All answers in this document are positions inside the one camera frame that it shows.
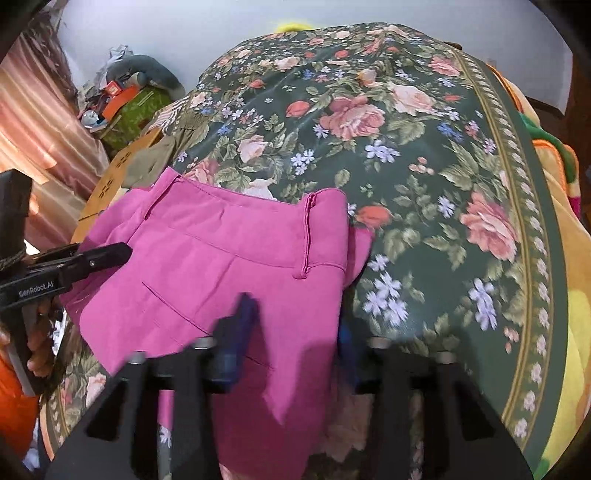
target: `pink fabric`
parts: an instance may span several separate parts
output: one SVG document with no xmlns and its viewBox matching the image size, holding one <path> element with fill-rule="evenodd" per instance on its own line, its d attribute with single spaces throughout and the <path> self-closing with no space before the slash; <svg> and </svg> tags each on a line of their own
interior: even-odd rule
<svg viewBox="0 0 591 480">
<path fill-rule="evenodd" d="M 128 263 L 78 282 L 62 301 L 113 373 L 133 351 L 165 355 L 211 332 L 250 293 L 261 325 L 242 379 L 213 396 L 219 458 L 257 480 L 295 480 L 322 433 L 343 287 L 371 247 L 369 231 L 349 227 L 346 207 L 337 189 L 289 205 L 169 168 L 103 213 L 81 247 L 127 242 Z M 160 407 L 170 428 L 170 398 Z"/>
<path fill-rule="evenodd" d="M 569 203 L 577 218 L 581 218 L 581 197 L 569 197 Z"/>
</svg>

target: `orange sleeve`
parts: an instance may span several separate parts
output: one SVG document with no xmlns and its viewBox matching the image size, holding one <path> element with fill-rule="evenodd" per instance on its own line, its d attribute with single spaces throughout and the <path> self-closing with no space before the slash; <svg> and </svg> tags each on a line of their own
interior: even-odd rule
<svg viewBox="0 0 591 480">
<path fill-rule="evenodd" d="M 33 438 L 38 397 L 25 397 L 12 368 L 0 358 L 0 435 L 20 458 Z"/>
</svg>

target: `waistband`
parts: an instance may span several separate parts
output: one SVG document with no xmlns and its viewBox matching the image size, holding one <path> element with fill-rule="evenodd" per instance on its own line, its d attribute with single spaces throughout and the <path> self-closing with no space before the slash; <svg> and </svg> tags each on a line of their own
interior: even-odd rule
<svg viewBox="0 0 591 480">
<path fill-rule="evenodd" d="M 339 189 L 309 193 L 292 205 L 185 179 L 167 168 L 141 215 L 246 260 L 292 268 L 294 278 L 305 278 L 317 265 L 347 266 L 347 201 Z"/>
</svg>

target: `white wall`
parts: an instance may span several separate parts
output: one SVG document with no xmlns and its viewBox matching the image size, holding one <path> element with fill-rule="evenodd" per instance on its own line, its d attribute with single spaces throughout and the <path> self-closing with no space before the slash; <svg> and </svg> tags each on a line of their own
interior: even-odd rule
<svg viewBox="0 0 591 480">
<path fill-rule="evenodd" d="M 109 47 L 127 44 L 156 58 L 189 90 L 226 50 L 298 20 L 315 27 L 405 24 L 496 60 L 526 95 L 566 107 L 570 50 L 529 0 L 70 0 L 59 37 L 77 85 L 94 76 Z"/>
</svg>

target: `metal bolt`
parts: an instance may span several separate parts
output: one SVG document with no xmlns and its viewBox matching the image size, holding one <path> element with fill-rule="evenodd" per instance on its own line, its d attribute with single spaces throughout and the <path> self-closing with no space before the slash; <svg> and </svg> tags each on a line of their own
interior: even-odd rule
<svg viewBox="0 0 591 480">
<path fill-rule="evenodd" d="M 437 352 L 435 360 L 438 364 L 449 365 L 456 363 L 456 355 L 451 352 Z"/>
<path fill-rule="evenodd" d="M 215 347 L 216 344 L 217 342 L 214 337 L 201 337 L 193 342 L 193 348 L 195 350 L 205 350 Z"/>
<path fill-rule="evenodd" d="M 127 360 L 127 363 L 133 364 L 133 365 L 141 365 L 145 362 L 145 360 L 146 360 L 145 352 L 135 352 L 135 353 L 132 353 L 132 355 L 129 357 L 129 360 Z"/>
<path fill-rule="evenodd" d="M 370 348 L 381 350 L 389 348 L 392 345 L 392 340 L 386 337 L 371 337 L 368 339 L 368 345 Z"/>
</svg>

